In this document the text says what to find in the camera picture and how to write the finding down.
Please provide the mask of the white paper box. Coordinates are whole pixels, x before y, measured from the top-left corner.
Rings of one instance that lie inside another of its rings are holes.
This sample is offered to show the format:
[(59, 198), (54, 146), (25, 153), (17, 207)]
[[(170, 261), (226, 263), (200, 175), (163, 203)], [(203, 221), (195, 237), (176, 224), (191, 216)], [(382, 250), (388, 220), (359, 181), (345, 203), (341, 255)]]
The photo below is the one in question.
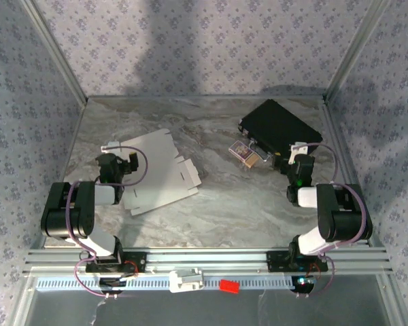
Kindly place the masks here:
[(136, 152), (139, 168), (124, 176), (121, 203), (132, 215), (140, 215), (198, 193), (201, 184), (192, 160), (179, 154), (169, 130), (160, 129), (119, 142), (119, 157), (129, 161)]

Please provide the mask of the purple card box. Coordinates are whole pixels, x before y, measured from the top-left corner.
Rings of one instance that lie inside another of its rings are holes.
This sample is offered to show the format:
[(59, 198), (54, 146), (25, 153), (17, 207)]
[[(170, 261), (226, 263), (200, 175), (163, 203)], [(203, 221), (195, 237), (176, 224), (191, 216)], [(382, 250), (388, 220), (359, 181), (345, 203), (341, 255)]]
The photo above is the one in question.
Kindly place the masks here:
[(236, 158), (245, 162), (249, 157), (254, 154), (254, 152), (243, 142), (235, 141), (229, 148), (228, 151), (232, 153)]

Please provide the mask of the black case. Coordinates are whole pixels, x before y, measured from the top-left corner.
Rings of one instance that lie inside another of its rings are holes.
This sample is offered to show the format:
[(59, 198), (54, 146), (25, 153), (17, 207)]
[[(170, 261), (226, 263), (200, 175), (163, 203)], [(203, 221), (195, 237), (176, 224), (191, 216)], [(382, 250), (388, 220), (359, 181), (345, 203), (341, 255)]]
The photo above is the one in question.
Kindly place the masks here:
[(267, 154), (279, 153), (290, 157), (290, 148), (296, 142), (320, 143), (322, 135), (278, 102), (268, 99), (241, 118), (239, 131)]

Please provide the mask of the black controller board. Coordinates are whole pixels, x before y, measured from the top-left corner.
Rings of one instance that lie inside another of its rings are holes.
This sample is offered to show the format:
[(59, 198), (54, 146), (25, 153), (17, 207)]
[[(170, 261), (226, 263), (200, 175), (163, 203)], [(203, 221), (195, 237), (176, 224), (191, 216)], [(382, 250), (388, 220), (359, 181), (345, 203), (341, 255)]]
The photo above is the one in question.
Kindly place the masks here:
[(293, 276), (292, 284), (294, 289), (292, 289), (292, 292), (295, 294), (310, 294), (315, 283), (316, 277), (314, 276)]
[(126, 289), (126, 281), (121, 278), (100, 278), (99, 289), (103, 295), (120, 295)]

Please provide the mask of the red plastic block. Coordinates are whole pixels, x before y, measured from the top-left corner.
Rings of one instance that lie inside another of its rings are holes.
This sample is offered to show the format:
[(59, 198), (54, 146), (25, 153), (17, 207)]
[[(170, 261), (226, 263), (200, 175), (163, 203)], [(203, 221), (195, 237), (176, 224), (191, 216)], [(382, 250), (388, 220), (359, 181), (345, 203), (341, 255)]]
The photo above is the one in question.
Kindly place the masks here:
[(226, 293), (238, 294), (240, 292), (240, 284), (237, 281), (222, 279), (219, 283), (219, 290)]

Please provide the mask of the aluminium side rail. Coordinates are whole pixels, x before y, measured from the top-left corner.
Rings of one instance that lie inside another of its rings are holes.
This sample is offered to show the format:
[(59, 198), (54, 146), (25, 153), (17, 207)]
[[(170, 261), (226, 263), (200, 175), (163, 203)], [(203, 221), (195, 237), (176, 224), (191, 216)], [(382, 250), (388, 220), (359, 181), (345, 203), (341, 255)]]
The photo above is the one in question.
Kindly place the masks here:
[(46, 179), (47, 183), (43, 183), (45, 190), (38, 196), (41, 200), (41, 210), (36, 215), (36, 237), (32, 242), (30, 249), (40, 249), (44, 247), (46, 237), (41, 233), (41, 216), (48, 197), (50, 187), (54, 182), (63, 181), (67, 174), (67, 167), (69, 165), (71, 154), (75, 145), (77, 133), (80, 129), (82, 117), (87, 107), (88, 99), (86, 99), (81, 105), (78, 106), (77, 113), (66, 119), (66, 124), (63, 126), (64, 135), (60, 133), (61, 138), (54, 141), (51, 145), (47, 146), (45, 142), (42, 143), (42, 149), (51, 150), (52, 163), (48, 164), (48, 173), (53, 173)]
[(352, 162), (349, 147), (345, 141), (343, 133), (340, 131), (337, 120), (333, 117), (332, 111), (328, 107), (325, 97), (321, 102), (322, 122), (326, 130), (327, 143), (334, 149), (338, 159), (337, 181), (342, 183), (356, 183), (361, 185)]

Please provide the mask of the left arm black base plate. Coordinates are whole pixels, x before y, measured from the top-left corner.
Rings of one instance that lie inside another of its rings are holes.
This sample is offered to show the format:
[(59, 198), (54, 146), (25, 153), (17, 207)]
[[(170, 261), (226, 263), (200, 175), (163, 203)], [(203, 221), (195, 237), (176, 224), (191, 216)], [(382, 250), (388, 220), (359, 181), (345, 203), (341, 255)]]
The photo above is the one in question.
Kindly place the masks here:
[(99, 274), (135, 274), (144, 272), (146, 254), (144, 252), (124, 252), (121, 257), (98, 257), (95, 262), (87, 263), (87, 273)]

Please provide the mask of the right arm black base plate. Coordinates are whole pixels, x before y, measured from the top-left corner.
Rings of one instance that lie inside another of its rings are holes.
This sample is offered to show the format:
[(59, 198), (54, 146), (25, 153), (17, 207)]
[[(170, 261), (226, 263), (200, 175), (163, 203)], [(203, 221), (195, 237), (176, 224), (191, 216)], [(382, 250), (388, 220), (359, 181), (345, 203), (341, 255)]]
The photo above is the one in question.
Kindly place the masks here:
[(317, 256), (301, 255), (289, 251), (267, 251), (269, 272), (327, 272), (328, 265)]

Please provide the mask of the long aluminium frame rail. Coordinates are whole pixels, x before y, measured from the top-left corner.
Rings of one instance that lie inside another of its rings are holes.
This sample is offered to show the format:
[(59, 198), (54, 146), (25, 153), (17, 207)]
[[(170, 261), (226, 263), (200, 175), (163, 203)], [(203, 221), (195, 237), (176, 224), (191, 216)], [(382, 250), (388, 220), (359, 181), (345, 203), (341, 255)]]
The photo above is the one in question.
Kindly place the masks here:
[[(144, 252), (144, 276), (168, 274), (172, 270), (198, 268), (207, 275), (262, 275), (284, 273), (301, 275), (305, 272), (269, 272), (267, 251), (285, 251), (282, 248), (130, 248), (124, 252)], [(327, 253), (327, 272), (341, 275), (389, 274), (392, 265), (383, 247), (357, 245)]]

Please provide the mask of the aluminium frame post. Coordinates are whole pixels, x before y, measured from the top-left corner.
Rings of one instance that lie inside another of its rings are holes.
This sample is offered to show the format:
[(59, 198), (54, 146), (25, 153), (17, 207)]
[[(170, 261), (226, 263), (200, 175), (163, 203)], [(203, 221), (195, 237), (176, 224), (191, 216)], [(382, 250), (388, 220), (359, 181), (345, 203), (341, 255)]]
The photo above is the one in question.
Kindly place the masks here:
[(327, 105), (329, 102), (333, 102), (338, 95), (390, 3), (391, 0), (370, 0), (369, 7), (324, 93), (324, 102)]
[(23, 6), (25, 12), (33, 23), (33, 26), (41, 38), (42, 43), (46, 47), (51, 59), (63, 76), (65, 83), (69, 87), (75, 99), (79, 102), (79, 104), (85, 105), (87, 103), (86, 95), (82, 90), (77, 77), (74, 75), (69, 63), (67, 62), (67, 59), (65, 58), (65, 55), (58, 42), (55, 40), (46, 19), (36, 3), (36, 0), (18, 1)]

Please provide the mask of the white plastic bracket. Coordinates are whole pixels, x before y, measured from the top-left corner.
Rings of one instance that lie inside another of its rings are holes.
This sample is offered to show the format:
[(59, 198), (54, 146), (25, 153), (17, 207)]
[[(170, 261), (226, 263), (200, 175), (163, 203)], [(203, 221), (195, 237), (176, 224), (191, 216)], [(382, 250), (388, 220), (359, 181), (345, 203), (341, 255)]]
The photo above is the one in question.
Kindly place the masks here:
[(203, 272), (198, 268), (173, 270), (169, 273), (169, 290), (172, 293), (199, 291), (203, 288)]

